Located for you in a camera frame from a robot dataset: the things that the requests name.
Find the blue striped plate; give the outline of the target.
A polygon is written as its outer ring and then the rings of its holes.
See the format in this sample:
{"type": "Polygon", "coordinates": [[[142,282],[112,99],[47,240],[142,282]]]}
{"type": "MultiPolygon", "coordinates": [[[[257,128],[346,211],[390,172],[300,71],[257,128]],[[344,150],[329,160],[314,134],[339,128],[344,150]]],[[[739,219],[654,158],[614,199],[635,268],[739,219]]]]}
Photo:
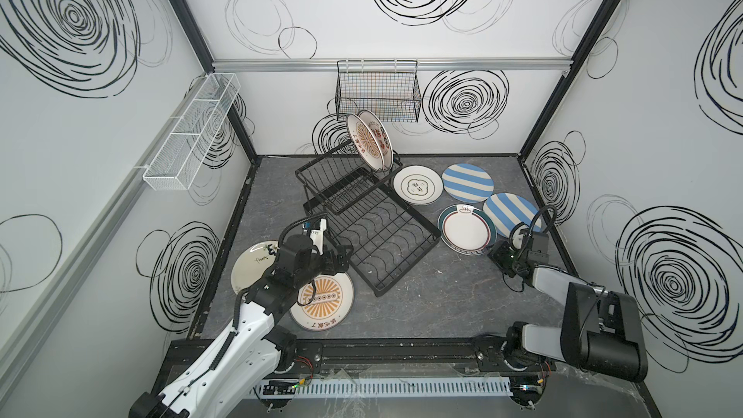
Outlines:
{"type": "Polygon", "coordinates": [[[509,237],[517,224],[530,226],[538,212],[532,202],[511,193],[491,195],[485,201],[483,210],[495,225],[498,234],[503,237],[509,237]]]}
{"type": "Polygon", "coordinates": [[[495,190],[493,178],[473,164],[452,164],[444,170],[441,178],[445,191],[465,203],[483,202],[495,190]]]}

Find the white plate green red rim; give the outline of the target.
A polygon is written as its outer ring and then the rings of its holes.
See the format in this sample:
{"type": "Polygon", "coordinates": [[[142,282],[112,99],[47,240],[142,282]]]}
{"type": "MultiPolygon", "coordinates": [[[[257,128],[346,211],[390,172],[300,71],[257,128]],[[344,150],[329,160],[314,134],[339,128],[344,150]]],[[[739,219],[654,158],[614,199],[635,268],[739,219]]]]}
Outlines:
{"type": "Polygon", "coordinates": [[[461,255],[485,255],[497,239],[497,231],[490,218],[471,205],[447,207],[439,214],[437,227],[444,244],[461,255]]]}

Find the white plate red characters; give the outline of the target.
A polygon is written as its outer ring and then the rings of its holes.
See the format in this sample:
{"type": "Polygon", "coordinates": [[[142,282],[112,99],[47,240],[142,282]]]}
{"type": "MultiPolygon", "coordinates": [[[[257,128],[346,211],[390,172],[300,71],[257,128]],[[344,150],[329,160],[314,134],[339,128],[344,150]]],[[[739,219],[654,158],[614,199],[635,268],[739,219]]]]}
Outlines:
{"type": "Polygon", "coordinates": [[[390,137],[384,128],[381,120],[369,110],[361,110],[359,116],[362,121],[371,129],[371,132],[378,141],[382,158],[383,158],[383,169],[390,170],[392,168],[394,152],[390,137]]]}

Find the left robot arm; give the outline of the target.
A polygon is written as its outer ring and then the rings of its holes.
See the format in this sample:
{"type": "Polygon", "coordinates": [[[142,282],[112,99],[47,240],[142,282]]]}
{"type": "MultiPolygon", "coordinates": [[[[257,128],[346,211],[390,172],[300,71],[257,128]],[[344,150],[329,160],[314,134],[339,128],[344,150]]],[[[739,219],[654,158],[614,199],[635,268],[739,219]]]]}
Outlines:
{"type": "Polygon", "coordinates": [[[323,241],[328,215],[301,218],[280,234],[274,262],[236,295],[232,322],[172,383],[143,393],[132,417],[226,417],[259,383],[295,358],[296,337],[279,322],[305,286],[348,270],[348,249],[323,241]]]}

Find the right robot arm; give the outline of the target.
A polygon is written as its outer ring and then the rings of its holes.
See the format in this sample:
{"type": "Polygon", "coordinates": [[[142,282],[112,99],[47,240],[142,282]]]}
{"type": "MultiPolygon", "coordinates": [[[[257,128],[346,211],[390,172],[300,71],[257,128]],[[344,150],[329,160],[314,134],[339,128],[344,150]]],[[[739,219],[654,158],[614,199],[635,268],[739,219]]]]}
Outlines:
{"type": "Polygon", "coordinates": [[[555,207],[542,207],[488,253],[503,278],[518,279],[521,288],[533,288],[563,307],[559,327],[512,324],[501,345],[504,362],[524,371],[553,361],[588,373],[644,381],[649,363],[636,299],[549,265],[548,233],[555,214],[555,207]]]}

